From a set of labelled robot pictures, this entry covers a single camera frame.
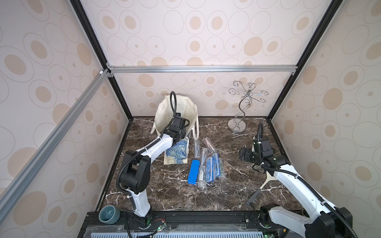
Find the clear case blue compass front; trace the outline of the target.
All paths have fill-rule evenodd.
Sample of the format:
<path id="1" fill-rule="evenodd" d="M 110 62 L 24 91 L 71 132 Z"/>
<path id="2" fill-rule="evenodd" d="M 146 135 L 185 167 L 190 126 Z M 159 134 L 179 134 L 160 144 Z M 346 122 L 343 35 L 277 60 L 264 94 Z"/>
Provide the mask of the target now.
<path id="1" fill-rule="evenodd" d="M 206 182 L 211 183 L 213 180 L 213 158 L 208 157 L 206 160 Z"/>

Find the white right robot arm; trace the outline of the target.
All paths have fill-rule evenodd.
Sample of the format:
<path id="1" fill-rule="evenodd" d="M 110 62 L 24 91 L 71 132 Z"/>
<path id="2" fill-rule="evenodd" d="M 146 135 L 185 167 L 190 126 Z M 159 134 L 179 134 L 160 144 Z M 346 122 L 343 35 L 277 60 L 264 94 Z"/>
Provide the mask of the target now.
<path id="1" fill-rule="evenodd" d="M 275 155 L 270 141 L 256 136 L 251 148 L 243 146 L 239 159 L 261 167 L 267 181 L 281 182 L 299 201 L 307 216 L 291 212 L 278 204 L 261 207 L 259 223 L 263 228 L 283 226 L 304 238 L 355 238 L 353 216 L 318 193 L 282 155 Z"/>

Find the clear case blue compass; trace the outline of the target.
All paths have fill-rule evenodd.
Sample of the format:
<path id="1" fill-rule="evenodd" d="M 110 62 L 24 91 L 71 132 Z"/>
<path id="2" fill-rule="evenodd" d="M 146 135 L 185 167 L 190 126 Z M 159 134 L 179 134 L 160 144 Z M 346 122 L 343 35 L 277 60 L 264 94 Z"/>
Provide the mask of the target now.
<path id="1" fill-rule="evenodd" d="M 211 183 L 213 180 L 213 158 L 208 157 L 206 160 L 206 182 Z"/>
<path id="2" fill-rule="evenodd" d="M 219 156 L 217 153 L 212 155 L 212 167 L 213 167 L 213 176 L 218 178 L 220 176 L 220 165 L 219 165 Z"/>

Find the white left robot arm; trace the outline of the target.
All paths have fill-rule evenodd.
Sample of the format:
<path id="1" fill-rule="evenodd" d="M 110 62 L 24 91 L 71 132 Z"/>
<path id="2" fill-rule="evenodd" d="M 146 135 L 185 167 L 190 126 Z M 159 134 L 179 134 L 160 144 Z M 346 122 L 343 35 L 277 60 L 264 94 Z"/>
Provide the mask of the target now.
<path id="1" fill-rule="evenodd" d="M 132 199 L 134 214 L 146 218 L 151 212 L 146 188 L 150 181 L 152 162 L 167 149 L 177 144 L 186 136 L 186 127 L 190 121 L 175 113 L 170 123 L 160 135 L 138 151 L 125 153 L 121 170 L 116 179 L 118 191 Z"/>

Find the Starry Night canvas tote bag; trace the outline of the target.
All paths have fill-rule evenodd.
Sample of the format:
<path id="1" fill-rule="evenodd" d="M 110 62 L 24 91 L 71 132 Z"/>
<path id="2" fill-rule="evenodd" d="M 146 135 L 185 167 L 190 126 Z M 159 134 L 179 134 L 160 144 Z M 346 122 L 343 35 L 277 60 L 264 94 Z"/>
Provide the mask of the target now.
<path id="1" fill-rule="evenodd" d="M 164 97 L 155 113 L 151 133 L 171 141 L 164 150 L 164 165 L 186 164 L 189 153 L 189 134 L 199 138 L 198 109 L 187 96 L 174 91 Z"/>

